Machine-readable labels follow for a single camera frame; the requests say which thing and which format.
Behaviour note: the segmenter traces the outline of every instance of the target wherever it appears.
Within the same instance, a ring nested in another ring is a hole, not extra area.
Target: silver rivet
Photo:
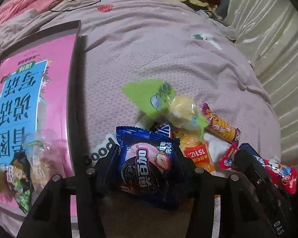
[[[86,170],[86,173],[89,174],[89,175],[92,175],[93,173],[95,173],[95,169],[94,169],[93,167],[88,168],[88,169]]]
[[[202,174],[202,173],[204,173],[204,169],[203,169],[202,167],[197,167],[197,168],[195,169],[195,172],[196,172],[197,174]]]
[[[239,180],[239,177],[237,175],[231,175],[231,179],[233,181],[238,181]]]
[[[52,180],[53,180],[53,181],[58,181],[58,180],[60,180],[60,178],[61,178],[60,175],[54,175],[54,176],[52,177]]]

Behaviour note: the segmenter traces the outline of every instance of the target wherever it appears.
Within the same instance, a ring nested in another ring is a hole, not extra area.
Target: blue oreo wrapper
[[[120,159],[116,180],[121,190],[162,208],[177,208],[179,144],[164,135],[137,127],[116,127]]]

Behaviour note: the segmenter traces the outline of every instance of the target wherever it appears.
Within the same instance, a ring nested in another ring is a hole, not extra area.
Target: bed
[[[241,130],[241,143],[250,143],[268,160],[280,160],[280,126],[268,94],[246,58],[206,13],[199,15],[178,0],[76,0],[53,10],[39,14],[30,9],[3,23],[0,52],[36,31],[81,20],[81,99],[76,106],[88,155],[107,134],[115,134],[116,126],[134,126],[142,116],[121,87],[155,78],[168,81],[198,105],[207,102]],[[112,193],[100,213],[107,237],[184,237],[191,211],[187,206],[177,212],[156,209]],[[0,225],[12,236],[23,219],[18,208],[0,203]],[[72,233],[79,237],[74,215]]]

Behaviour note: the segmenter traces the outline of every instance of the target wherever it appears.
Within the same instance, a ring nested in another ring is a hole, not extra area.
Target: white curtain
[[[278,116],[282,162],[298,165],[298,12],[289,0],[231,0],[225,21]]]

